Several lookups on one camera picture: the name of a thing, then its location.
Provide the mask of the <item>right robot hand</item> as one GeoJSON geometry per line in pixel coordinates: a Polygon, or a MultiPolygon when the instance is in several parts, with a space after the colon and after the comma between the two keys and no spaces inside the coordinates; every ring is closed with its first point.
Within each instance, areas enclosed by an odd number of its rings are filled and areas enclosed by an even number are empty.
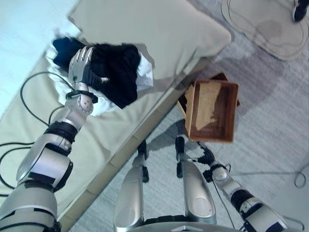
{"type": "Polygon", "coordinates": [[[205,164],[210,167],[218,164],[218,160],[215,158],[213,152],[206,145],[202,142],[197,142],[197,144],[202,149],[203,155],[197,158],[188,158],[187,161],[205,164]]]}

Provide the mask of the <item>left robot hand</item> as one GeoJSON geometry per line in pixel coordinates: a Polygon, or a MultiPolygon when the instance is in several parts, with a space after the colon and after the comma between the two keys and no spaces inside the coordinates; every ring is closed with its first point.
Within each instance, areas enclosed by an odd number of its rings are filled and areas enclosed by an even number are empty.
{"type": "Polygon", "coordinates": [[[108,77],[101,77],[91,70],[91,58],[94,47],[85,46],[79,49],[69,64],[69,82],[73,89],[85,89],[107,83],[108,77]]]}

